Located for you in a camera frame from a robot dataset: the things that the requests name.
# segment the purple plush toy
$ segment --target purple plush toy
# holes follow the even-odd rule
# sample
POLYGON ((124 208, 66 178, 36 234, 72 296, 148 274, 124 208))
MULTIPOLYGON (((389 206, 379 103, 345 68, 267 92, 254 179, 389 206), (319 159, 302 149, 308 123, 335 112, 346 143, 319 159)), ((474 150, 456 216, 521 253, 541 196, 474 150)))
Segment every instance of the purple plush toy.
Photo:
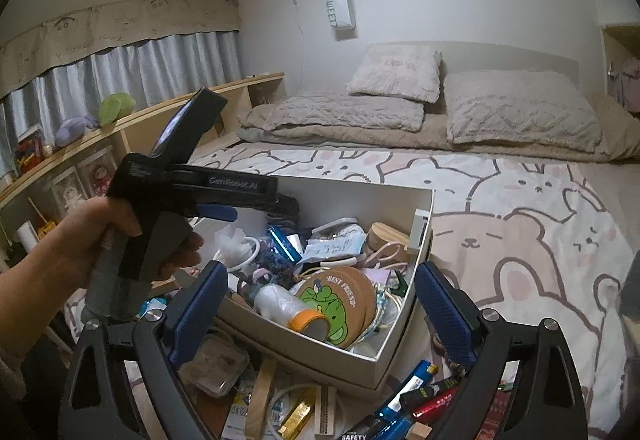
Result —
POLYGON ((81 138, 87 131, 93 131, 100 125, 91 115, 75 116, 62 123, 56 131, 56 147, 65 147, 81 138))

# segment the beige valance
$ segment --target beige valance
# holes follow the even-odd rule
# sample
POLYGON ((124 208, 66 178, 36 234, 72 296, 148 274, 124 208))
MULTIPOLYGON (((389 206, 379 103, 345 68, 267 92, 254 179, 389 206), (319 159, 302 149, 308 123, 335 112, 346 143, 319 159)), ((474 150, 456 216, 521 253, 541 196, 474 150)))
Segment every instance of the beige valance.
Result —
POLYGON ((69 12, 0 46, 0 99, 50 68, 105 48, 239 28, 238 0, 126 0, 69 12))

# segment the gold lighter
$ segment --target gold lighter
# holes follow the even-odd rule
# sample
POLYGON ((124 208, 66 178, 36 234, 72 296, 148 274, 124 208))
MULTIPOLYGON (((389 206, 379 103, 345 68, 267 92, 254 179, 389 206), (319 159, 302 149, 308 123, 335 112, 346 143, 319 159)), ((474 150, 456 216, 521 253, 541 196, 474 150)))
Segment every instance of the gold lighter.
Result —
POLYGON ((284 440, 294 440, 298 436, 313 415, 315 406, 316 388, 307 388, 278 429, 284 440))

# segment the white paper bag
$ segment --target white paper bag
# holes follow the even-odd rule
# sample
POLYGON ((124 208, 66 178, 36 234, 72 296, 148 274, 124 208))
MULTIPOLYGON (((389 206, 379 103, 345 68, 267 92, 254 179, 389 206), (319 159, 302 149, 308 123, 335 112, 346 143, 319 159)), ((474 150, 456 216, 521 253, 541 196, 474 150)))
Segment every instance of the white paper bag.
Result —
POLYGON ((351 18, 347 0, 324 0, 324 3, 329 23, 336 30, 346 30, 356 26, 355 20, 351 18))

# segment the brown round coaster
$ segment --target brown round coaster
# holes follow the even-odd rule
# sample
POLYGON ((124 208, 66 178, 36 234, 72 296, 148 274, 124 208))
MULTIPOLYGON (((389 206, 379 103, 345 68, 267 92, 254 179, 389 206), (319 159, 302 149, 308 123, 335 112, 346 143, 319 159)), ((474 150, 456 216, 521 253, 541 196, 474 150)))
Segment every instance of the brown round coaster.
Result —
POLYGON ((353 277, 355 282, 362 287, 362 293, 364 295, 364 303, 366 305, 366 308, 364 313, 364 322, 362 324, 362 328, 360 329, 360 333, 356 336, 357 338, 361 333, 363 333, 365 328, 371 324, 373 318, 376 315, 376 289, 373 287, 373 283, 369 280, 369 278, 357 268, 353 268, 352 266, 338 266, 333 268, 332 270, 338 270, 342 272, 346 271, 347 275, 353 277))
POLYGON ((346 348, 360 334, 368 296, 369 293, 364 292, 351 272, 335 268, 318 272, 307 279, 298 291, 298 297, 309 308, 317 309, 329 319, 326 340, 339 348, 346 348))

